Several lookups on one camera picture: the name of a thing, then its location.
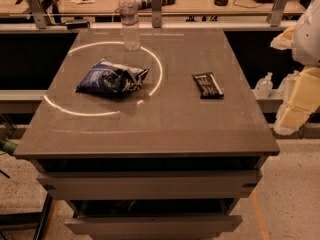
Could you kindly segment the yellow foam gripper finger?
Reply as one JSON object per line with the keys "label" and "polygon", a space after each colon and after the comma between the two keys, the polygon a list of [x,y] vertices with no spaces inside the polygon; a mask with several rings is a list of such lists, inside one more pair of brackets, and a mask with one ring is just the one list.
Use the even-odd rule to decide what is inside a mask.
{"label": "yellow foam gripper finger", "polygon": [[295,25],[286,28],[271,41],[270,46],[278,50],[292,49],[295,29]]}
{"label": "yellow foam gripper finger", "polygon": [[279,107],[273,129],[291,135],[320,107],[320,68],[305,66],[295,78],[287,100]]}

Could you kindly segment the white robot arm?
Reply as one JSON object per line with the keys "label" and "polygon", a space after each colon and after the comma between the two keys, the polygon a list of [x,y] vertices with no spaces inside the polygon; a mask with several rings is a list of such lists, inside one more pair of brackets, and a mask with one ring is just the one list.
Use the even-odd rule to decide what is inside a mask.
{"label": "white robot arm", "polygon": [[304,66],[283,81],[283,103],[274,124],[277,134],[291,135],[320,107],[320,0],[314,0],[296,24],[274,38],[270,46],[290,49],[293,60]]}

